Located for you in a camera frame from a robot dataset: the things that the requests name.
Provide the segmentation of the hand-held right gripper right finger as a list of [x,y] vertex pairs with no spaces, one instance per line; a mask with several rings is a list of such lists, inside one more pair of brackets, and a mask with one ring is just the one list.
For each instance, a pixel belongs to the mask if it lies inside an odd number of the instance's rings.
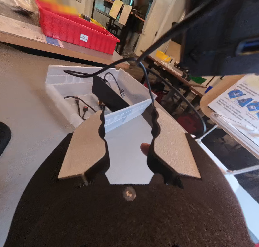
[[183,188],[181,177],[200,180],[199,169],[190,148],[187,134],[161,109],[151,113],[153,136],[147,154],[147,165],[160,174],[164,184]]

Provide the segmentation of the clear plastic bin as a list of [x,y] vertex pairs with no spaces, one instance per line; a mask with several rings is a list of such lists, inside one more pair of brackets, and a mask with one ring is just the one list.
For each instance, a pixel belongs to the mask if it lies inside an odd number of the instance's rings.
[[[78,114],[78,107],[73,97],[79,97],[84,101],[79,102],[81,112],[83,112],[82,108],[85,103],[95,111],[99,111],[98,100],[100,98],[92,93],[93,77],[74,77],[66,74],[64,70],[93,74],[101,70],[101,68],[62,65],[49,65],[48,67],[45,82],[46,92],[58,109],[57,113],[62,114],[76,128],[83,122],[83,119]],[[122,99],[119,88],[110,73],[113,74],[120,88],[124,90],[124,100],[129,104],[129,107],[118,111],[112,111],[106,106],[105,131],[109,132],[141,115],[151,104],[151,98],[148,89],[123,69],[110,68],[98,76],[103,79],[106,73],[108,73],[106,80],[112,90]]]

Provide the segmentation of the black usb hub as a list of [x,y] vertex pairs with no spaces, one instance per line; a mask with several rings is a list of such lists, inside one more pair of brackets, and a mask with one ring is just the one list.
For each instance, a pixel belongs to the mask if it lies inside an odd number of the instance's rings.
[[186,32],[180,67],[192,77],[258,75],[258,0],[232,0]]

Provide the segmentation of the dark red backpack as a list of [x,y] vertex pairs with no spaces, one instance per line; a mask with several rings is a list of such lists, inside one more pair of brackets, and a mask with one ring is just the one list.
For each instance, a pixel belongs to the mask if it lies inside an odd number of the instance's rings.
[[191,113],[183,113],[176,118],[176,121],[189,133],[196,135],[202,131],[202,123],[200,119]]

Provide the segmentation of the black bin divider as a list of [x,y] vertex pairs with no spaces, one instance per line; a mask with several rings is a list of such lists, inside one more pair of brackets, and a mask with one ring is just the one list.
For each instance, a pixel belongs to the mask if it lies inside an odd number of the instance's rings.
[[92,93],[102,101],[102,103],[111,111],[119,111],[130,107],[112,88],[110,88],[101,77],[94,76],[92,84]]

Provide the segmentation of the white document stand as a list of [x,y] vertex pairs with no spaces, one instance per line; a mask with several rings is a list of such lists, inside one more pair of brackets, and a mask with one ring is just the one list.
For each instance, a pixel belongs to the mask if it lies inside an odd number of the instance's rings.
[[257,129],[215,112],[210,114],[210,119],[254,157],[259,158],[259,133]]

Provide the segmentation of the instruction sheet with blue pictures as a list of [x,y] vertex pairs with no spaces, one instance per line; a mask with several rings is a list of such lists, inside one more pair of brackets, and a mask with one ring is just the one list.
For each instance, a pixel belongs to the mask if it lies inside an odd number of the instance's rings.
[[243,77],[208,107],[215,113],[259,130],[259,76]]

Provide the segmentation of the black round textured pad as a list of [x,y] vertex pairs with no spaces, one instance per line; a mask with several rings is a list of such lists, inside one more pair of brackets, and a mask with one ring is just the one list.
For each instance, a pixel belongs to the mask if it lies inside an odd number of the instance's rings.
[[4,152],[11,140],[11,129],[3,122],[0,122],[0,155]]

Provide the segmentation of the yellow bin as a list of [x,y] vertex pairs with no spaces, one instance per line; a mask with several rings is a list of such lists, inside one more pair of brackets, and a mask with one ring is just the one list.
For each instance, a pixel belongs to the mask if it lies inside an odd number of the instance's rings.
[[163,61],[163,62],[170,62],[172,60],[172,58],[168,55],[166,55],[164,52],[162,51],[157,51],[156,52],[156,58],[160,59],[160,61]]

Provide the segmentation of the blue tape patch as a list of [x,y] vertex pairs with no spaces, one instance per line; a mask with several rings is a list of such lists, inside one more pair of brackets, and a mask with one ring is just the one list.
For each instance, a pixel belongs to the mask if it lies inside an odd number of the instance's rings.
[[46,43],[63,48],[63,44],[60,40],[55,39],[55,38],[51,38],[51,37],[48,37],[48,36],[45,36],[45,38],[46,38]]

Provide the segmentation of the light wooden table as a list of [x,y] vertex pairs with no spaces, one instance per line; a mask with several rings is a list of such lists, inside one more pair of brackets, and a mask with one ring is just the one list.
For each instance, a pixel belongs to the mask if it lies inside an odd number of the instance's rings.
[[41,28],[6,16],[0,17],[1,42],[36,50],[39,54],[55,54],[57,58],[68,58],[70,62],[82,62],[87,65],[102,67],[123,58],[114,51],[112,55],[94,51],[78,45],[57,40],[58,45],[47,42]]

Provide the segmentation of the white door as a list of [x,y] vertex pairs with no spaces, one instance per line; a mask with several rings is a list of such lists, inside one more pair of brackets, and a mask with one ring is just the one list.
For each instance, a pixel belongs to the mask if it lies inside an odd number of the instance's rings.
[[153,0],[134,53],[140,56],[141,51],[147,50],[172,27],[173,22],[180,22],[185,12],[186,0]]

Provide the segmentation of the white paper easel board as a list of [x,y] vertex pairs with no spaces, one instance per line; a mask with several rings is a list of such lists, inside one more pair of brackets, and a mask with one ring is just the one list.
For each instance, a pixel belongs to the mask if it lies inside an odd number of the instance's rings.
[[127,23],[128,17],[131,14],[131,11],[132,11],[132,6],[124,4],[118,23],[125,26]]

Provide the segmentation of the yellow paper easel board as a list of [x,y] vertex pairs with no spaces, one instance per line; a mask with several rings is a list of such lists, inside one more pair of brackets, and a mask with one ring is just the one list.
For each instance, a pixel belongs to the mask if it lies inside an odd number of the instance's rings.
[[123,2],[120,0],[114,0],[112,7],[108,13],[108,15],[112,18],[112,19],[117,19],[117,16],[121,10],[123,6]]

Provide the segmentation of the clear plastic bag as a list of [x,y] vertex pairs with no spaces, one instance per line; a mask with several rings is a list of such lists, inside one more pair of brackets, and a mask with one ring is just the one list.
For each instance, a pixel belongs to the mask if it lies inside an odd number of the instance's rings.
[[38,6],[35,0],[0,0],[0,5],[1,8],[6,8],[26,16],[38,13]]

